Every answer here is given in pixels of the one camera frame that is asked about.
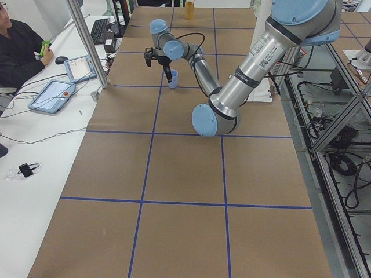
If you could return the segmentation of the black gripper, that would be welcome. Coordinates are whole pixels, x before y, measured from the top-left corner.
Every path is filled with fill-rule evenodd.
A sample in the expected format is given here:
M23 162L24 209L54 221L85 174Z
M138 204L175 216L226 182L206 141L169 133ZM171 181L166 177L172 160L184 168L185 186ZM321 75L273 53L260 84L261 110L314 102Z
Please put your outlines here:
M160 65L163 66L163 71L166 75L166 79L168 83L172 82L172 72L170 68L170 58L167 56L159 56L157 55L157 60Z

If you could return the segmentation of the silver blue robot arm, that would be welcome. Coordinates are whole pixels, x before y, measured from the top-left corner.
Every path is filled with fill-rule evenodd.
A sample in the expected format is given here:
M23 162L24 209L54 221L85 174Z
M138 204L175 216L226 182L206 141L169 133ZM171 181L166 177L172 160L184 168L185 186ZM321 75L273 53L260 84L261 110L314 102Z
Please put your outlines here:
M342 5L342 1L331 0L273 1L265 31L224 86L210 70L201 47L176 38L163 19L150 23L154 46L144 58L147 65L158 60L168 82L172 81L171 62L187 60L208 98L192 112L194 130L204 137L228 134L238 126L239 107L288 49L323 45L339 37Z

